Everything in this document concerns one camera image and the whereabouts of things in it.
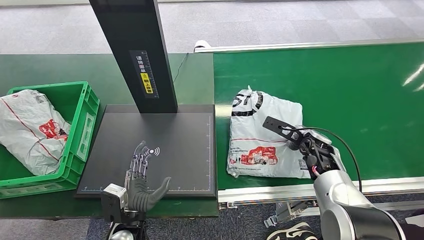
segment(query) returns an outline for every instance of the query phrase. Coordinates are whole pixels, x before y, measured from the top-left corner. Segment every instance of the green basket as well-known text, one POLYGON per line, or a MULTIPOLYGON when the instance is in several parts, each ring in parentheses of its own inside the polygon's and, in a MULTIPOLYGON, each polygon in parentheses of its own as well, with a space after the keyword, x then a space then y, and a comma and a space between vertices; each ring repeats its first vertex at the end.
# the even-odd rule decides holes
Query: green basket
POLYGON ((34 176, 0 145, 0 199, 73 190, 87 161, 100 101, 86 81, 14 87, 47 96, 54 108, 71 124, 60 167, 54 174, 34 176))

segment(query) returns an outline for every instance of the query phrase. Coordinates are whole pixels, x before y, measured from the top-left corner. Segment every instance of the wifi symbol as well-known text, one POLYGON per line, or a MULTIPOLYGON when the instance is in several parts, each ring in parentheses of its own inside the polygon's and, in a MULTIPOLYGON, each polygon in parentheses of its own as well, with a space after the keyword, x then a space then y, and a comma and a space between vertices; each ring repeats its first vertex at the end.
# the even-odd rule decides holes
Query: wifi symbol
POLYGON ((159 147, 156 147, 155 149, 148 149, 145 155, 153 154, 155 156, 159 156, 160 153, 161 153, 161 149, 159 147))

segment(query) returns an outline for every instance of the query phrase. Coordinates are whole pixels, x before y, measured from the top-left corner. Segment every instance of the plastic package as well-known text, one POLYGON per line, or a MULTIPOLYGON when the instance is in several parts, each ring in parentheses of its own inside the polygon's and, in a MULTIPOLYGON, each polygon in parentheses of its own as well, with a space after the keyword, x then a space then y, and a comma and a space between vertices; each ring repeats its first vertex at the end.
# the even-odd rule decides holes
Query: plastic package
POLYGON ((234 98, 230 118, 227 172, 257 177, 310 178, 299 151, 287 140, 262 127, 267 116, 293 126, 302 125, 302 105, 262 91, 241 90, 234 98))
POLYGON ((70 128, 36 90, 0 97, 0 144, 36 176, 57 171, 70 128))

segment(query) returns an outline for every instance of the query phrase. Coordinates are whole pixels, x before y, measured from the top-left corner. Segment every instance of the pink wire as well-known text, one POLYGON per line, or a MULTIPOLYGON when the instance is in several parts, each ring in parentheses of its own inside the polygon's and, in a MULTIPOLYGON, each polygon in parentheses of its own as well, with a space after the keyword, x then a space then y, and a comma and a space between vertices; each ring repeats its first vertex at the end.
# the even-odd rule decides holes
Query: pink wire
POLYGON ((317 166, 313 166, 313 167, 312 167, 312 172, 313 172, 313 174, 315 174, 317 177, 320 175, 320 173, 319 173, 319 172, 317 172, 317 166))

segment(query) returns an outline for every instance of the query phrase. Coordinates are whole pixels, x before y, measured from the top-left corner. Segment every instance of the black vertical post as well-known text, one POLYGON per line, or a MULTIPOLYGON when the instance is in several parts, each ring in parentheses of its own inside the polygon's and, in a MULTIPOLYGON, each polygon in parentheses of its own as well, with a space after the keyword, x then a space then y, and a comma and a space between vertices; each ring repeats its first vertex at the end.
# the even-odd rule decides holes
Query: black vertical post
POLYGON ((176 113, 157 0, 89 0, 140 113, 176 113))

